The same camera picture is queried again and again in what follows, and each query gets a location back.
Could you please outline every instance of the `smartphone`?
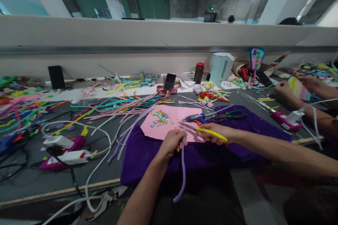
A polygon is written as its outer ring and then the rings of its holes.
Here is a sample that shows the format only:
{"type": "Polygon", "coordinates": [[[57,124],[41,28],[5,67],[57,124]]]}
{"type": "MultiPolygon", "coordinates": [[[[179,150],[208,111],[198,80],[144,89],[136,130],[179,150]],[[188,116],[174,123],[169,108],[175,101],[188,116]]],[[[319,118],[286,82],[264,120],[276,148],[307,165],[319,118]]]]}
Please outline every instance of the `smartphone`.
{"type": "Polygon", "coordinates": [[[61,66],[49,66],[48,71],[53,90],[66,88],[61,66]]]}
{"type": "Polygon", "coordinates": [[[163,90],[172,91],[174,89],[175,79],[176,79],[176,75],[174,75],[174,74],[167,74],[163,90]]]}

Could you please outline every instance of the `gray table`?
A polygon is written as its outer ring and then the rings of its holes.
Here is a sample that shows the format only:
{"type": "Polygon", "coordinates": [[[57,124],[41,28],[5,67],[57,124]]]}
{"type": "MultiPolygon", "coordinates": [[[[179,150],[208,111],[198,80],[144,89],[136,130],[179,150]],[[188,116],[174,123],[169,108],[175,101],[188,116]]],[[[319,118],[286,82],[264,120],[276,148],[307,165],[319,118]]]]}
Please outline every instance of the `gray table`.
{"type": "MultiPolygon", "coordinates": [[[[261,97],[262,95],[272,94],[273,91],[265,91],[262,94],[255,94],[255,91],[242,91],[242,90],[231,90],[232,94],[230,95],[229,100],[231,101],[230,104],[240,104],[246,106],[248,109],[250,109],[252,112],[259,115],[262,119],[268,121],[269,123],[275,125],[278,127],[278,124],[270,118],[270,114],[261,109],[259,106],[252,104],[246,100],[245,97],[240,95],[239,93],[246,92],[247,94],[250,94],[253,97],[261,97]]],[[[182,98],[182,96],[190,97],[192,99],[197,99],[197,95],[192,93],[181,93],[176,95],[171,95],[170,98],[175,100],[175,104],[170,104],[172,106],[185,106],[185,107],[193,107],[190,105],[179,105],[178,101],[185,99],[182,98]]],[[[267,102],[269,106],[280,106],[279,109],[282,109],[285,113],[288,113],[289,110],[287,110],[284,106],[282,106],[277,101],[273,102],[267,102]]],[[[229,105],[227,102],[215,102],[214,108],[216,106],[220,105],[229,105]]],[[[50,115],[49,118],[55,117],[56,115],[60,115],[64,111],[74,110],[74,108],[71,108],[69,104],[64,104],[56,109],[54,109],[54,114],[50,115]]],[[[66,114],[64,117],[60,117],[57,120],[69,120],[70,114],[66,114]]],[[[90,126],[99,126],[102,122],[104,122],[107,118],[99,119],[93,121],[90,126]]],[[[115,133],[117,131],[117,128],[119,127],[121,117],[118,117],[112,121],[110,121],[108,124],[106,124],[104,127],[102,127],[103,130],[107,131],[111,138],[115,136],[115,133]]],[[[80,120],[80,123],[86,123],[88,120],[80,120]]],[[[133,123],[133,120],[128,121],[121,129],[121,133],[124,132],[129,126],[133,123]]],[[[80,135],[81,131],[83,130],[83,127],[77,125],[75,127],[75,130],[69,132],[67,130],[62,131],[62,135],[66,137],[72,137],[72,136],[78,136],[80,135]]],[[[87,142],[86,147],[88,143],[91,143],[95,141],[96,139],[104,136],[104,134],[100,131],[97,131],[94,136],[90,136],[90,133],[92,130],[89,129],[89,133],[86,136],[87,142]]],[[[301,129],[299,131],[299,134],[303,138],[310,137],[310,135],[304,130],[301,129]]],[[[43,145],[44,139],[42,138],[42,134],[38,134],[36,137],[32,138],[29,143],[26,145],[26,150],[29,151],[29,164],[38,162],[43,160],[44,157],[49,156],[46,151],[41,151],[40,149],[44,147],[43,145]]],[[[94,142],[91,145],[91,151],[95,150],[103,150],[107,147],[108,140],[106,137],[100,139],[97,142],[94,142]]],[[[111,154],[113,153],[114,149],[116,147],[116,144],[113,146],[113,149],[111,151],[111,154]]],[[[119,178],[121,174],[122,169],[122,162],[124,158],[124,152],[122,154],[122,157],[120,160],[117,160],[117,157],[114,158],[113,162],[109,165],[106,161],[102,163],[102,165],[99,167],[99,169],[96,171],[94,176],[92,177],[90,184],[94,184],[91,189],[97,190],[102,187],[111,187],[114,184],[119,183],[119,178]]],[[[24,161],[24,154],[21,151],[16,152],[13,156],[11,156],[6,162],[4,162],[1,165],[6,165],[12,162],[23,162],[24,161]]],[[[97,164],[100,162],[100,159],[95,159],[93,161],[89,161],[86,164],[76,166],[74,167],[74,172],[76,175],[76,179],[78,182],[78,185],[83,186],[89,176],[89,174],[92,172],[92,170],[97,166],[97,164]]],[[[3,169],[0,171],[0,175],[6,175],[8,171],[6,172],[6,169],[3,169]]],[[[0,207],[28,202],[28,201],[34,201],[34,200],[41,200],[45,198],[51,198],[56,196],[62,196],[62,195],[69,195],[69,194],[75,194],[75,189],[72,183],[71,175],[69,170],[64,170],[59,173],[51,173],[49,171],[40,171],[37,167],[33,168],[26,168],[20,171],[17,175],[10,178],[9,180],[0,183],[0,207]]]]}

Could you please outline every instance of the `yellow scissors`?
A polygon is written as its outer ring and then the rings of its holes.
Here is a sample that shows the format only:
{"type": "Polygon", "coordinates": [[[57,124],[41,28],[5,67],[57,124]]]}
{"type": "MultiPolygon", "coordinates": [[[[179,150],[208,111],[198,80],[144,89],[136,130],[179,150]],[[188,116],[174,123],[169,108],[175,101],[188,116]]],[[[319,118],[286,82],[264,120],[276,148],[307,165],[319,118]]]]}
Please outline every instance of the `yellow scissors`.
{"type": "Polygon", "coordinates": [[[223,135],[220,135],[219,133],[216,133],[214,131],[211,131],[211,130],[208,130],[208,129],[205,129],[205,128],[195,128],[195,127],[190,126],[190,125],[183,123],[183,122],[179,122],[179,123],[186,126],[186,127],[191,128],[195,131],[200,131],[200,132],[211,134],[211,135],[215,136],[217,139],[219,139],[221,142],[223,142],[224,144],[227,144],[227,142],[228,142],[228,139],[226,137],[224,137],[223,135]]]}

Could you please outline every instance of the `green wall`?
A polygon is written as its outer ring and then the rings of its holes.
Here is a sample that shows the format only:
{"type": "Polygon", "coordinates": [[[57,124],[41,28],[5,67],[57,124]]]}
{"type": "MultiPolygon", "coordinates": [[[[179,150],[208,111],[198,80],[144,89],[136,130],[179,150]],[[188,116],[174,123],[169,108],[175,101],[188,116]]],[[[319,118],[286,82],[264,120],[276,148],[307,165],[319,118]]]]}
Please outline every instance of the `green wall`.
{"type": "Polygon", "coordinates": [[[75,0],[84,18],[96,18],[95,9],[108,9],[106,0],[75,0]]]}
{"type": "Polygon", "coordinates": [[[136,0],[140,18],[170,19],[169,0],[136,0]]]}
{"type": "Polygon", "coordinates": [[[131,12],[128,4],[128,0],[122,0],[122,5],[124,7],[124,12],[126,13],[127,18],[131,18],[131,12]]]}

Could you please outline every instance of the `thermos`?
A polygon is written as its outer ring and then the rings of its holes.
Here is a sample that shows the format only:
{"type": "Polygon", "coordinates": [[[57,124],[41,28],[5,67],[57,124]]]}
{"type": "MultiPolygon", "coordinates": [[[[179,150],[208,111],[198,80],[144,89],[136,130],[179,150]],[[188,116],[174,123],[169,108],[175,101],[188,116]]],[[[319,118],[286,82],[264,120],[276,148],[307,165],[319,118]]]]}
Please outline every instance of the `thermos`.
{"type": "Polygon", "coordinates": [[[197,84],[200,84],[202,82],[204,64],[207,64],[206,68],[209,67],[209,63],[199,62],[196,64],[194,82],[196,82],[197,84]]]}
{"type": "Polygon", "coordinates": [[[235,58],[229,53],[213,53],[210,61],[210,81],[214,85],[220,85],[230,77],[235,58]]]}

